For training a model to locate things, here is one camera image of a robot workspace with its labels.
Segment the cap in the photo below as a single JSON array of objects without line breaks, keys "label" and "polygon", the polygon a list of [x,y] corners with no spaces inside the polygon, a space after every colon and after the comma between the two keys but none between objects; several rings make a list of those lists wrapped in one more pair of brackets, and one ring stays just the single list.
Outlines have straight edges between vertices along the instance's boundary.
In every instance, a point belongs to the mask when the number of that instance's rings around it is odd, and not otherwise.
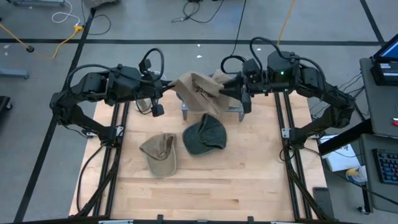
[{"label": "cap", "polygon": [[224,149],[226,130],[216,118],[204,114],[199,122],[182,133],[182,139],[190,154],[199,155],[212,149]]},{"label": "cap", "polygon": [[164,133],[152,136],[140,146],[139,149],[145,153],[148,169],[154,177],[174,175],[177,170],[175,143],[175,134]]}]

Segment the monitor screen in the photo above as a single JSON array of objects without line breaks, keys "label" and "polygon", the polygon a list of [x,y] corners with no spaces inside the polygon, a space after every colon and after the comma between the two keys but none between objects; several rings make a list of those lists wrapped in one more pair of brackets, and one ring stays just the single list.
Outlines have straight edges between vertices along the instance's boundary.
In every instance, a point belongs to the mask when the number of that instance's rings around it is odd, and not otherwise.
[{"label": "monitor screen", "polygon": [[381,53],[382,57],[398,58],[398,40]]}]

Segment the desk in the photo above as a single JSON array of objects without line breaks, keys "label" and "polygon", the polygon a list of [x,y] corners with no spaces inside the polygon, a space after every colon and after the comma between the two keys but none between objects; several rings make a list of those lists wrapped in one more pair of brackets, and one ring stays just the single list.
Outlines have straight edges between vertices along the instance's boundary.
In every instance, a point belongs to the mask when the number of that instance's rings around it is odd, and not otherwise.
[{"label": "desk", "polygon": [[[311,122],[307,99],[293,93],[290,101],[296,126]],[[181,101],[173,91],[166,92],[160,103],[165,114],[158,118],[141,115],[129,107],[111,218],[153,220],[163,214],[165,220],[243,221],[248,216],[256,221],[294,220],[285,164],[279,159],[282,141],[272,94],[253,98],[252,112],[242,122],[238,114],[224,113],[219,119],[228,134],[226,149],[198,157],[185,149],[182,132],[201,115],[191,113],[184,121]],[[94,119],[109,125],[112,113],[111,107],[98,103]],[[139,146],[149,137],[166,132],[177,134],[177,172],[155,179]],[[83,163],[99,144],[96,138],[88,141]],[[314,140],[308,140],[306,146],[317,148]],[[83,175],[80,206],[97,188],[103,154],[89,163]],[[309,151],[301,151],[301,155],[308,191],[312,194],[313,187],[326,187],[320,157]],[[304,217],[302,197],[296,192]],[[76,214],[75,200],[76,194],[70,214]],[[105,201],[99,214],[104,213]]]},{"label": "desk", "polygon": [[[398,139],[373,136],[371,134],[363,134],[359,140],[361,153],[363,153],[364,164],[366,165],[366,174],[368,176],[368,188],[392,200],[398,201],[398,185],[382,184],[374,162],[372,149],[396,149],[398,150]],[[398,213],[398,206],[384,199],[376,197],[372,194],[368,195],[369,204],[374,208]]]},{"label": "desk", "polygon": [[321,155],[333,152],[341,146],[357,140],[362,134],[378,134],[398,138],[398,128],[392,125],[392,118],[398,117],[398,86],[377,86],[370,69],[372,60],[362,58],[361,65],[370,118],[318,146]]}]

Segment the cap brim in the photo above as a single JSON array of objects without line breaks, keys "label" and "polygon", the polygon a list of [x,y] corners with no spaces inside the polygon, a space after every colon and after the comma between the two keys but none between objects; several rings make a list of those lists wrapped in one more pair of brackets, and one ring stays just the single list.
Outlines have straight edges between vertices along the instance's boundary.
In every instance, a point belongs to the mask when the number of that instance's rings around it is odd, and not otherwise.
[{"label": "cap brim", "polygon": [[169,156],[162,161],[157,161],[146,155],[146,161],[150,173],[156,178],[170,177],[177,170],[177,156],[172,147]]},{"label": "cap brim", "polygon": [[205,152],[214,149],[214,147],[206,146],[199,141],[198,137],[199,125],[200,121],[198,123],[189,126],[182,133],[182,140],[184,142],[184,145],[187,148],[187,151],[192,155],[203,154]]}]

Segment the dark green cap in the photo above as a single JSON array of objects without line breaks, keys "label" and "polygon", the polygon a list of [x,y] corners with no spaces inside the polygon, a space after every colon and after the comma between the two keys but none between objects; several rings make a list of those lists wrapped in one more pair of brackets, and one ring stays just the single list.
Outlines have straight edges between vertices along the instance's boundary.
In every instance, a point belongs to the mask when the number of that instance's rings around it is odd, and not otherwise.
[{"label": "dark green cap", "polygon": [[188,152],[193,155],[226,147],[224,126],[208,114],[204,114],[199,122],[189,126],[182,133],[182,139]]}]

